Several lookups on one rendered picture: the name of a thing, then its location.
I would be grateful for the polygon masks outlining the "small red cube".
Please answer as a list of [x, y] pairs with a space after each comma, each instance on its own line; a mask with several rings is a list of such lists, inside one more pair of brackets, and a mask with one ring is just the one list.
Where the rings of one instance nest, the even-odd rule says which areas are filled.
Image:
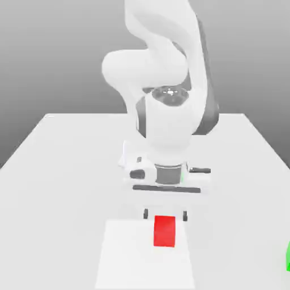
[[153, 245], [159, 247], [175, 247], [176, 218], [174, 216], [155, 216]]

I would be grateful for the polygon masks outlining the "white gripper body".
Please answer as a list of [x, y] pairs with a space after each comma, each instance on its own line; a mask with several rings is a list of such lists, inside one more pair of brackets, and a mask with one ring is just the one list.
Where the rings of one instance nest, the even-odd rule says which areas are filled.
[[129, 184], [129, 202], [140, 208], [170, 208], [188, 210], [204, 198], [199, 187]]

